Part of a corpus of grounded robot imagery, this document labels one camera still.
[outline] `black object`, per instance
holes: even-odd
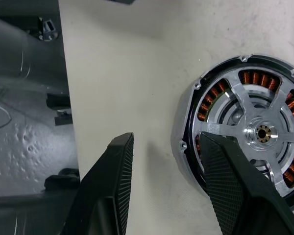
[[[61,235],[125,235],[134,137],[114,138],[81,182]]]
[[[234,141],[200,136],[207,192],[223,235],[294,235],[294,214]]]
[[[78,169],[65,168],[58,175],[51,175],[45,180],[46,191],[77,189],[80,184]]]
[[[135,0],[109,0],[109,1],[115,1],[115,2],[119,2],[119,3],[131,5]]]
[[[47,94],[47,107],[52,110],[70,109],[71,101],[68,95]]]
[[[56,126],[73,124],[72,114],[68,114],[65,111],[57,111],[57,116],[54,118],[54,124]]]

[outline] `white table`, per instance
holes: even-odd
[[[213,64],[265,53],[294,64],[294,0],[60,0],[81,175],[134,132],[128,235],[220,235],[210,201],[178,171],[177,102]]]

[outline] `brushless motor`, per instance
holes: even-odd
[[[294,67],[263,55],[229,59],[183,94],[172,152],[184,176],[206,191],[200,133],[237,142],[294,209]]]

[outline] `mounting screw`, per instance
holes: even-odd
[[[181,144],[181,148],[182,148],[182,150],[187,149],[187,144],[183,142],[183,143]]]
[[[245,56],[242,56],[242,57],[241,57],[241,61],[242,61],[242,62],[247,62],[247,58],[246,58]]]

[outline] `silver spoke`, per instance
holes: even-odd
[[[233,71],[229,73],[226,79],[230,84],[233,94],[236,96],[241,107],[244,109],[244,115],[252,115],[255,111],[255,108],[254,105],[251,103],[247,90],[244,88],[240,81],[238,72]]]
[[[237,126],[199,121],[194,133],[197,135],[202,131],[220,136],[236,136],[239,129]]]
[[[270,173],[271,181],[274,183],[275,188],[278,190],[280,195],[283,197],[287,194],[288,187],[286,186],[281,166],[279,165],[275,155],[271,155],[267,160],[267,168]]]
[[[278,88],[276,95],[269,106],[269,110],[272,111],[273,114],[277,114],[277,112],[280,111],[282,104],[285,102],[289,92],[293,87],[294,85],[290,81],[286,79],[282,81],[282,84]]]
[[[294,133],[292,133],[292,132],[279,134],[279,138],[281,138],[281,140],[283,142],[292,142],[292,143],[294,143]]]

